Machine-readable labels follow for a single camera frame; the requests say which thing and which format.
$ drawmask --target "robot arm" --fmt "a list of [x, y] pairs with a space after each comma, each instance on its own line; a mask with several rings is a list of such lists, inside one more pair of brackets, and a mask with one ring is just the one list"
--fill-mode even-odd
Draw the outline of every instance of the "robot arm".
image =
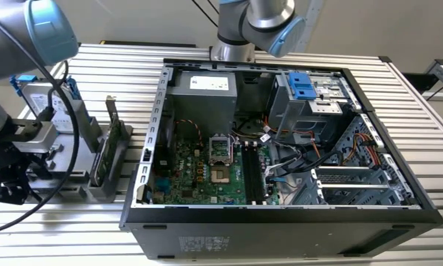
[[255, 46], [284, 57], [304, 29], [305, 19], [295, 12], [295, 0], [220, 0], [219, 43], [211, 59], [253, 62]]

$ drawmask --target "white wall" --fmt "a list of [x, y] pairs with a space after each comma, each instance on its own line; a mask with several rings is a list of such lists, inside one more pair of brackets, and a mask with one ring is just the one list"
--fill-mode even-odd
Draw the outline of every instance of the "white wall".
[[424, 72], [443, 58], [443, 0], [325, 0], [307, 51], [387, 55]]
[[[219, 15], [207, 0], [196, 0], [212, 19]], [[219, 0], [211, 0], [219, 8]], [[102, 40], [186, 43], [210, 47], [217, 28], [191, 0], [56, 0], [83, 43]], [[299, 12], [311, 0], [297, 0]]]

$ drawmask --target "motherboard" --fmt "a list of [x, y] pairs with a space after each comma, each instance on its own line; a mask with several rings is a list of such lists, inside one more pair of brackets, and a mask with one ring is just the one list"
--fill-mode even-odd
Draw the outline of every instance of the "motherboard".
[[[264, 204], [279, 204], [277, 191], [272, 195], [264, 194], [265, 182], [261, 174], [245, 176], [244, 145], [228, 139], [224, 143], [220, 138], [207, 142], [204, 147], [191, 140], [179, 140], [175, 150], [175, 168], [171, 176], [159, 176], [156, 179], [155, 204], [252, 204], [249, 191], [263, 191]], [[256, 148], [257, 162], [252, 168], [264, 172], [271, 164], [268, 146]], [[214, 156], [228, 157], [229, 160], [215, 162]]]

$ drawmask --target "power supply label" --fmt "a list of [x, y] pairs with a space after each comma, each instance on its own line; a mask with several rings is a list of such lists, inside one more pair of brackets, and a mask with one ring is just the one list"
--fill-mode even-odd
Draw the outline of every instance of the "power supply label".
[[194, 76], [191, 78], [194, 90], [228, 90], [228, 77], [225, 76]]

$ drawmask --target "aluminum extrusion table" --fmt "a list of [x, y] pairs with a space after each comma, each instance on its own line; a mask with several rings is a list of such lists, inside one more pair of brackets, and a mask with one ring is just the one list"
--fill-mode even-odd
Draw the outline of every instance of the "aluminum extrusion table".
[[[118, 99], [120, 117], [135, 127], [118, 189], [120, 195], [112, 204], [46, 205], [23, 223], [0, 233], [2, 263], [443, 265], [443, 226], [372, 259], [150, 261], [134, 235], [120, 231], [119, 221], [130, 176], [140, 161], [164, 58], [208, 59], [210, 51], [83, 44], [71, 61], [70, 74], [79, 82], [90, 114], [98, 117], [100, 124], [110, 123], [104, 101], [112, 95]], [[257, 62], [352, 70], [443, 215], [443, 121], [388, 58], [300, 53], [275, 58], [259, 52]], [[62, 71], [62, 68], [55, 68], [55, 76], [60, 76]], [[31, 207], [0, 204], [0, 224], [15, 219]]]

